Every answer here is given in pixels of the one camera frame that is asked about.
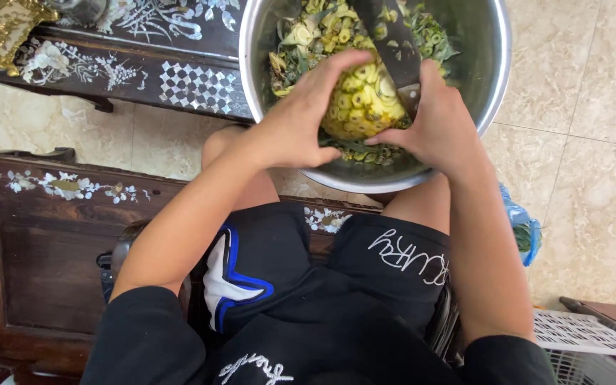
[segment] person's left hand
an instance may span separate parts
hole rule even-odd
[[[267,157],[263,160],[268,167],[299,168],[317,167],[341,156],[333,147],[318,145],[320,122],[342,71],[371,59],[369,51],[350,49],[304,74],[292,92],[245,134],[255,154]]]

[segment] metal bowl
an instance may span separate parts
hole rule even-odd
[[[412,7],[419,0],[408,0]],[[469,113],[482,135],[503,99],[510,70],[510,23],[502,0],[426,0],[426,9],[448,31],[462,52],[447,63]],[[248,0],[240,30],[242,84],[253,118],[260,122],[277,101],[270,89],[268,53],[279,43],[277,21],[301,13],[301,0]],[[431,178],[434,171],[406,154],[391,166],[335,160],[300,169],[308,178],[349,193],[399,191]]]

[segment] bowl rim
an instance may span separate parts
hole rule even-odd
[[[498,109],[501,106],[501,102],[505,97],[505,92],[508,87],[510,77],[510,64],[512,62],[512,28],[510,26],[510,19],[508,16],[507,7],[504,0],[488,0],[496,9],[496,17],[498,20],[498,30],[500,33],[500,64],[498,66],[498,78],[496,83],[498,88],[492,94],[489,100],[489,108],[481,119],[477,122],[477,134],[479,137],[484,135],[486,130],[493,122],[493,118],[496,117]],[[244,89],[244,97],[248,104],[248,109],[251,110],[251,115],[256,123],[260,123],[263,120],[263,111],[261,109],[258,100],[252,100],[249,98],[253,92],[255,92],[255,83],[251,76],[251,71],[248,70],[248,52],[252,47],[252,35],[247,33],[250,31],[249,24],[255,22],[263,0],[247,0],[244,8],[244,16],[242,17],[242,23],[240,25],[239,36],[239,64],[242,87]],[[337,190],[346,191],[348,193],[357,194],[381,194],[392,193],[395,191],[401,191],[406,188],[417,186],[418,184],[429,180],[438,174],[438,171],[433,169],[427,169],[420,171],[414,175],[407,176],[394,181],[388,181],[385,184],[366,184],[356,181],[345,181],[334,175],[330,175],[321,169],[297,169],[308,178],[317,181],[318,183],[336,188]]]

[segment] knife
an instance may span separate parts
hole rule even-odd
[[[415,120],[420,103],[420,52],[413,31],[403,23],[396,0],[350,0],[350,4],[387,67],[401,104]]]

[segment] hand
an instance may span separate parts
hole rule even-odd
[[[267,167],[317,167],[341,153],[320,148],[318,129],[339,75],[347,68],[372,59],[369,51],[350,49],[321,62],[304,74],[294,89],[251,128],[247,139]]]
[[[420,79],[422,93],[413,125],[388,129],[365,144],[394,144],[449,178],[457,178],[484,153],[476,127],[460,92],[446,85],[433,60],[422,62]]]

